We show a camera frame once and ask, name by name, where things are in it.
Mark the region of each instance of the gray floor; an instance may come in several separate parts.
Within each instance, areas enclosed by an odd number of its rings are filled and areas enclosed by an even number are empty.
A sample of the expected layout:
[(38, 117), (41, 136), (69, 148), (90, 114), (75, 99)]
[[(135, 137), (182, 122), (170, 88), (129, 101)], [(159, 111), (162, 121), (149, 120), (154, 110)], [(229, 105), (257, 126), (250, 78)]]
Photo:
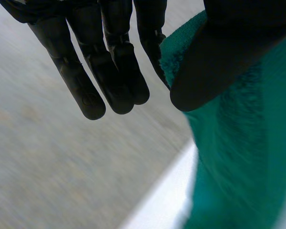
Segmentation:
[[(170, 0), (164, 32), (202, 8)], [(115, 229), (190, 138), (134, 22), (135, 14), (131, 40), (151, 98), (92, 122), (29, 28), (0, 6), (0, 229)]]

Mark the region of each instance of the green cloth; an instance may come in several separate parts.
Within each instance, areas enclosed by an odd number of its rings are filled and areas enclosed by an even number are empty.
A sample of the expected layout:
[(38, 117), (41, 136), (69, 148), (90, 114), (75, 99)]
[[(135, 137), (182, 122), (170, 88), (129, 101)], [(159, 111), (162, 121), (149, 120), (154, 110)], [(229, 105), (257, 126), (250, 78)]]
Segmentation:
[[(170, 85), (205, 20), (203, 11), (161, 44)], [(286, 199), (286, 40), (224, 93), (184, 114), (199, 152), (184, 229), (273, 228)]]

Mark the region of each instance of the teal towel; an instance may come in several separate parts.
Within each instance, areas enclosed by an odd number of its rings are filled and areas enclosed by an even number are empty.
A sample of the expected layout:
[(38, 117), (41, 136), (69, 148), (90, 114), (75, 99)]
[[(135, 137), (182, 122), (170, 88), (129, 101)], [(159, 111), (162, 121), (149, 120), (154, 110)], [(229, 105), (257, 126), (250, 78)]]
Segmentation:
[[(161, 44), (170, 85), (205, 20), (203, 11)], [(286, 40), (224, 93), (184, 114), (199, 151), (184, 228), (273, 228), (286, 199)]]

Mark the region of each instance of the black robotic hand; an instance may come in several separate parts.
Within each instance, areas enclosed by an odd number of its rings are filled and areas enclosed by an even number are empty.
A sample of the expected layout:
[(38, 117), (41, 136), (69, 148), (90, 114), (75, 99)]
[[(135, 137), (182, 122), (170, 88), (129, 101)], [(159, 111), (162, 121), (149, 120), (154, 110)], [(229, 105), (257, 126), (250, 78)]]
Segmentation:
[[(149, 89), (129, 41), (133, 0), (0, 0), (19, 22), (28, 23), (47, 49), (83, 114), (101, 118), (105, 103), (75, 52), (67, 21), (110, 107), (118, 114), (149, 99)], [(168, 87), (159, 65), (167, 0), (134, 0), (141, 44)], [(103, 28), (107, 41), (103, 41)]]

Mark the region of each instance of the black finger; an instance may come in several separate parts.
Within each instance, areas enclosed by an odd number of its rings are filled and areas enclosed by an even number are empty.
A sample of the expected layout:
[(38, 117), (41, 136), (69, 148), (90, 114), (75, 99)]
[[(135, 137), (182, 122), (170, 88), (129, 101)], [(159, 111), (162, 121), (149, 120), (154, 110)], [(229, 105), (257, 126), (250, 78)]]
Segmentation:
[(249, 15), (243, 18), (248, 23), (213, 18), (195, 34), (171, 89), (179, 110), (191, 111), (214, 99), (286, 37), (286, 24), (262, 26), (257, 20), (254, 25)]
[(134, 104), (144, 104), (150, 93), (128, 36), (133, 11), (132, 0), (101, 0), (100, 4), (112, 59), (133, 96)]
[(101, 9), (97, 0), (87, 1), (84, 5), (75, 3), (67, 19), (110, 107), (118, 114), (130, 112), (133, 99), (110, 53), (106, 50)]
[(160, 80), (169, 89), (159, 60), (161, 51), (159, 45), (165, 39), (162, 27), (165, 22), (167, 0), (134, 0), (137, 13), (137, 25), (140, 42), (150, 59), (153, 68)]
[(105, 104), (78, 59), (66, 19), (51, 17), (29, 24), (29, 27), (47, 49), (85, 117), (101, 118), (105, 114)]

